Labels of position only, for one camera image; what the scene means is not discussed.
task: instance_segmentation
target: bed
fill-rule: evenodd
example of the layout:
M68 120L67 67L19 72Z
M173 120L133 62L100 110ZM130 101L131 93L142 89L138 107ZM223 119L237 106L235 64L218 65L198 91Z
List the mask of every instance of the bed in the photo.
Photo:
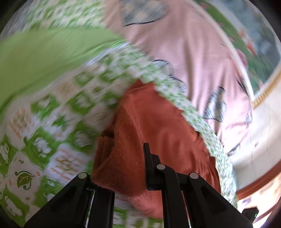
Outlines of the bed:
M243 55L205 13L208 3L200 3L28 0L12 16L0 35L6 44L2 50L14 64L2 62L11 78L1 97L0 205L17 224L22 226L78 171L90 172L95 142L89 137L98 136L136 78L154 81L160 94L183 110L216 158L222 195L236 204L226 153L234 153L247 137L253 92ZM53 47L54 41L60 45ZM63 55L64 43L72 58ZM10 55L13 51L20 57ZM99 80L93 77L96 71ZM66 172L73 161L73 172ZM115 201L115 215L116 226L139 220L144 227L162 226L122 196Z

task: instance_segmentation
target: leaf pattern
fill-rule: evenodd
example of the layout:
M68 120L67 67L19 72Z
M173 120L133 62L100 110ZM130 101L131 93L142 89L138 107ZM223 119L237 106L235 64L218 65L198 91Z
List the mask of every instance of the leaf pattern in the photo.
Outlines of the leaf pattern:
M66 129L67 121L65 120L65 116L59 116L57 120L52 123L52 126L62 126L62 130Z
M30 172L27 171L20 171L15 172L15 175L18 176L17 178L17 186L18 188L23 185L23 189L28 190L31 187L31 180L34 177Z

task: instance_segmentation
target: patterned blanket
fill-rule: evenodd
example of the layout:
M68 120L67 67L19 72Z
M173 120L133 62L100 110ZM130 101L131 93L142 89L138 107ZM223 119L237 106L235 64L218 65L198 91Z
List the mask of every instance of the patterned blanket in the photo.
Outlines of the patterned blanket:
M29 11L30 19L24 30L81 27L89 23L103 26L100 23L101 15L87 18L87 12L102 8L99 1L42 0L31 5L33 11ZM73 11L79 14L79 19L73 19L72 15L76 14ZM42 32L48 34L52 29L23 33L26 36L24 42ZM5 49L4 42L8 39L0 43L0 51ZM24 42L18 43L15 53ZM216 135L182 93L182 84L171 78L163 68L165 64L152 62L131 44L124 42L112 44L99 54L91 55L78 66L73 63L64 71L50 71L57 74L43 87L25 93L18 90L15 96L8 96L9 99L0 104L0 205L5 212L23 226L79 172L91 171L96 138L109 123L119 98L137 78L144 83L153 81L157 91L183 110L186 121L201 133L211 156L216 158L222 195L235 204L232 165ZM54 57L45 56L44 61L48 62ZM21 58L28 62L28 53L22 54ZM5 61L9 59L0 59L0 65ZM38 68L35 72L38 77L44 75L42 69ZM1 77L16 79L19 76ZM117 195L114 227L132 226L163 227L163 223L144 217Z

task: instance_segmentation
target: green leaf print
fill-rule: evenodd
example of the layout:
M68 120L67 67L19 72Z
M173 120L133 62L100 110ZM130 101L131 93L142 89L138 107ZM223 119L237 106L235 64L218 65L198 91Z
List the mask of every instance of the green leaf print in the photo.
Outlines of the green leaf print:
M47 3L48 3L48 0L41 0L41 1L38 3L37 7L38 7L38 8L44 7Z
M91 81L93 78L94 78L93 75L89 74L88 72L83 71L82 73L75 76L75 82L79 86L83 87L83 86L87 85L87 83L89 81Z
M133 227L135 228L141 228L143 226L143 219L138 219L134 224Z
M25 205L16 195L10 192L7 185L5 186L3 197L0 199L0 205L13 221L23 227L29 206Z
M129 53L128 53L128 56L129 56L131 59L136 60L136 59L142 57L143 55L142 55L142 53L139 52L139 51L132 51L132 52L129 52Z
M111 70L105 70L103 73L99 75L99 79L102 82L113 83L117 79L118 75L113 73Z
M117 60L117 66L119 66L122 70L127 70L131 65L124 61L124 58L120 58Z
M122 74L119 75L119 77L128 79L131 84L136 80L135 78L132 77L132 75L128 74L127 72L123 72Z
M17 186L18 188L23 185L23 189L28 190L31 187L31 180L34 177L30 172L27 171L20 171L15 172L15 175L18 176L17 178Z
M53 20L50 24L50 28L56 28L60 25L62 21L61 20Z
M118 106L119 99L120 96L111 91L108 91L103 95L101 101L105 102L110 109L114 110Z
M10 139L4 135L0 142L0 173L4 176L8 173L8 168L18 150L12 146Z
M71 20L69 20L68 24L66 27L74 27L76 25L76 23L78 22L79 18L72 18Z
M110 64L113 62L113 58L111 55L107 54L105 55L101 60L100 63L106 64L106 66L110 66Z
M125 228L128 210L114 207L113 228Z
M49 163L50 157L56 152L61 142L57 142L53 137L39 127L30 139L24 138L26 153L30 161L42 169Z
M76 94L67 104L71 107L72 111L81 115L86 115L96 105L84 91Z
M26 22L31 23L34 18L35 10L30 10L26 16Z
M83 121L77 123L73 132L68 136L67 142L76 150L90 153L96 143L99 132L86 126Z
M156 218L148 218L148 228L163 228L163 220Z
M34 205L43 207L51 198L53 198L61 189L62 185L47 176L43 176L40 188L35 193Z
M75 7L70 5L70 6L66 7L64 16L71 17L74 14L74 12L75 12Z
M41 26L41 21L36 21L30 26L29 30L37 30L40 28L40 26Z
M90 26L92 26L92 24L93 24L93 19L92 19L92 18L89 18L89 19L83 24L83 26L85 26L85 27L90 27Z
M97 87L93 88L92 91L93 91L93 93L97 93L97 94L98 94L98 93L100 93L102 90L103 90L103 88L97 86Z
M68 0L59 0L58 5L63 5L67 3Z
M31 112L40 117L40 120L43 120L48 117L55 108L59 107L59 105L55 97L47 95L39 101L32 103L30 109Z
M65 120L65 116L59 116L59 118L52 123L52 126L62 126L62 130L65 131L67 122L68 121Z
M87 16L93 8L91 6L86 6L82 11L82 16Z
M43 16L43 19L49 19L52 17L54 11L55 11L55 6L50 6L46 9L45 14Z

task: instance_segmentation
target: gold trim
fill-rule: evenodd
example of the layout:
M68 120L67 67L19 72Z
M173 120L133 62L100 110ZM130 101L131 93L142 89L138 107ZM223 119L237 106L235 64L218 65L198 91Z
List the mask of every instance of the gold trim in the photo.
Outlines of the gold trim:
M254 109L257 106L259 106L263 100L265 100L265 98L270 94L270 92L278 84L280 79L281 79L281 72L279 72L279 74L275 77L275 79L271 82L271 84L264 90L264 92L252 102L252 106Z

